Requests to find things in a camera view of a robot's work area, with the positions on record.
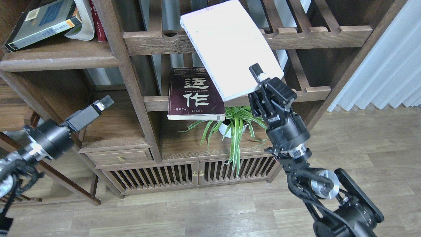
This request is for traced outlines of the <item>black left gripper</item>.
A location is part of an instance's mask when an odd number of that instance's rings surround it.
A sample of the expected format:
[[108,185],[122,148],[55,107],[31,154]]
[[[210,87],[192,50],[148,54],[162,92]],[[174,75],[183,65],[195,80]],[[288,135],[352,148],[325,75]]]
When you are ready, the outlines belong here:
[[31,142],[24,148],[23,159],[40,161],[43,158],[57,159],[73,146],[72,132],[78,132],[101,115],[101,112],[111,107],[114,100],[109,95],[97,100],[84,110],[78,110],[65,122],[57,124],[47,120],[37,128],[24,126]]

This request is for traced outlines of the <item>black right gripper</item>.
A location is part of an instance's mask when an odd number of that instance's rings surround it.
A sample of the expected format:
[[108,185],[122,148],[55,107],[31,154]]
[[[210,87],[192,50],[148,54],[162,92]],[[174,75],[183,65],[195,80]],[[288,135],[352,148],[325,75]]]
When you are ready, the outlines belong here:
[[270,153],[310,153],[305,143],[310,138],[300,115],[293,112],[292,102],[297,94],[279,78],[269,78],[259,63],[249,67],[258,89],[248,95],[254,117],[267,125],[266,134],[272,143]]

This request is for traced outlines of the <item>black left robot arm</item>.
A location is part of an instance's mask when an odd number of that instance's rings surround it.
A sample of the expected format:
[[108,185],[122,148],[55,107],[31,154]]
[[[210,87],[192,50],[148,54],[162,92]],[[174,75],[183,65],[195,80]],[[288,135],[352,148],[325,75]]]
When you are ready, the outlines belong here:
[[61,124],[50,119],[37,128],[23,127],[31,140],[30,144],[1,159],[1,197],[10,194],[1,212],[2,237],[7,235],[12,226],[13,219],[6,217],[6,213],[13,199],[30,189],[44,176],[37,171],[36,165],[44,158],[54,160],[65,154],[74,144],[71,133],[88,126],[113,104],[113,99],[107,95],[70,115]]

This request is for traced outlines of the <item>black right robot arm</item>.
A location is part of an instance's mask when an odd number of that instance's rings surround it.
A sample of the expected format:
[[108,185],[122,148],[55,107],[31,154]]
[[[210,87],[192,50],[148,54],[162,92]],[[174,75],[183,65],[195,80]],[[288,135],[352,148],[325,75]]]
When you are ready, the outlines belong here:
[[259,64],[249,70],[258,88],[248,95],[252,114],[267,124],[272,143],[267,151],[278,161],[290,192],[300,198],[314,219],[317,237],[374,237],[374,228],[384,221],[376,207],[350,175],[341,168],[312,168],[312,155],[305,146],[310,133],[291,103],[297,94],[279,78],[269,78]]

